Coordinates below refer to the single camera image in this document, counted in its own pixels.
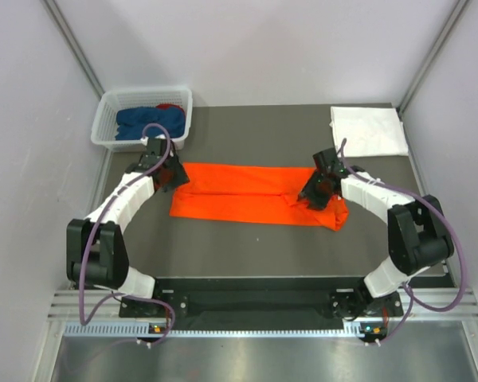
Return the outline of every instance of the folded orange towel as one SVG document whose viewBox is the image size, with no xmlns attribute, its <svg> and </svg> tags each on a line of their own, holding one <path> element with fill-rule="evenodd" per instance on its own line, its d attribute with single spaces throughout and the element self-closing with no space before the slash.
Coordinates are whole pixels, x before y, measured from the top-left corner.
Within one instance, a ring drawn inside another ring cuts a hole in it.
<svg viewBox="0 0 478 382">
<path fill-rule="evenodd" d="M 333 196 L 326 209 L 307 209 L 297 195 L 314 169 L 184 163 L 190 182 L 174 193 L 170 216 L 244 223 L 324 226 L 339 230 L 349 211 Z"/>
</svg>

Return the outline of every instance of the metal floor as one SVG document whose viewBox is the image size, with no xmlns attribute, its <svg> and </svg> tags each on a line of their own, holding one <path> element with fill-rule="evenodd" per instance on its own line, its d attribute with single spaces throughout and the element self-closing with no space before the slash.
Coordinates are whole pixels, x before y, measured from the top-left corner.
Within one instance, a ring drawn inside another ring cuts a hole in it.
<svg viewBox="0 0 478 382">
<path fill-rule="evenodd" d="M 311 156 L 333 146 L 330 121 L 327 105 L 198 107 L 180 157 L 182 162 L 312 167 Z M 138 158 L 112 155 L 105 195 Z M 417 191 L 407 157 L 351 162 L 383 181 Z M 157 194 L 125 232 L 131 265 L 152 276 L 359 276 L 387 254 L 386 226 L 353 203 L 339 232 L 173 218 L 168 216 L 170 203 L 170 194 Z M 441 266 L 427 272 L 442 274 Z"/>
<path fill-rule="evenodd" d="M 65 338 L 70 368 L 116 339 Z M 359 340 L 175 338 L 147 350 L 121 344 L 70 375 L 60 357 L 52 382 L 475 382 L 477 371 L 459 322 L 406 324 L 380 348 Z"/>
</svg>

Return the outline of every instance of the folded white towel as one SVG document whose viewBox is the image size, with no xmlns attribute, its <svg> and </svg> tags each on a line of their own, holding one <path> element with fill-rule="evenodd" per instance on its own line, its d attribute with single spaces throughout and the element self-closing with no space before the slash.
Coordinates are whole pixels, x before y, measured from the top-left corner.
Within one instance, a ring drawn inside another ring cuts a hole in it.
<svg viewBox="0 0 478 382">
<path fill-rule="evenodd" d="M 395 109 L 333 106 L 330 126 L 336 149 L 347 138 L 347 157 L 409 154 L 404 128 Z"/>
</svg>

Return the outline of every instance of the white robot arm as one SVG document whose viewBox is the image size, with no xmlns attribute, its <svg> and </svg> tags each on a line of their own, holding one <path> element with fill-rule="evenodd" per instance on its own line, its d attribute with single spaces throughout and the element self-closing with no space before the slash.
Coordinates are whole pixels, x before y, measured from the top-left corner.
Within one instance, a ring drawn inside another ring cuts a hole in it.
<svg viewBox="0 0 478 382">
<path fill-rule="evenodd" d="M 129 266 L 123 233 L 143 203 L 159 189 L 166 192 L 189 181 L 174 150 L 170 150 L 170 155 L 158 169 L 149 171 L 162 159 L 162 153 L 166 151 L 168 144 L 171 142 L 163 138 L 149 138 L 147 151 L 138 163 L 129 166 L 119 185 L 104 203 L 83 220 L 74 219 L 69 223 L 66 265 L 69 280 L 78 282 L 84 248 L 90 231 L 99 221 L 88 257 L 86 282 L 123 294 L 152 298 L 155 279 Z M 132 182 L 146 172 L 149 173 L 148 176 Z M 115 200 L 111 208 L 106 210 L 112 198 Z"/>
<path fill-rule="evenodd" d="M 321 151 L 313 158 L 317 170 L 300 193 L 300 198 L 308 199 L 309 208 L 323 209 L 331 195 L 338 194 L 372 212 L 388 227 L 389 255 L 355 288 L 357 312 L 366 310 L 376 299 L 393 294 L 415 275 L 452 255 L 453 242 L 448 231 L 422 203 L 379 187 L 380 179 L 356 167 L 354 170 L 368 182 L 359 180 L 344 167 L 335 148 Z M 427 195 L 424 199 L 442 212 L 435 197 Z"/>
</svg>

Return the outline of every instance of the white enclosure wall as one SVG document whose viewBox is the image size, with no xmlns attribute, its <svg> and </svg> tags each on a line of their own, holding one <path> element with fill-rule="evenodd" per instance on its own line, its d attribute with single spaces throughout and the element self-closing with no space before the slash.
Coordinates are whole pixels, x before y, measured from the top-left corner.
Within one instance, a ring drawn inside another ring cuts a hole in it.
<svg viewBox="0 0 478 382">
<path fill-rule="evenodd" d="M 65 280 L 65 228 L 103 153 L 97 101 L 41 2 L 0 1 L 0 381 L 27 379 Z"/>
<path fill-rule="evenodd" d="M 105 90 L 197 106 L 398 104 L 455 0 L 58 0 Z"/>
<path fill-rule="evenodd" d="M 429 192 L 466 251 L 478 299 L 478 0 L 472 1 L 404 114 Z"/>
</svg>

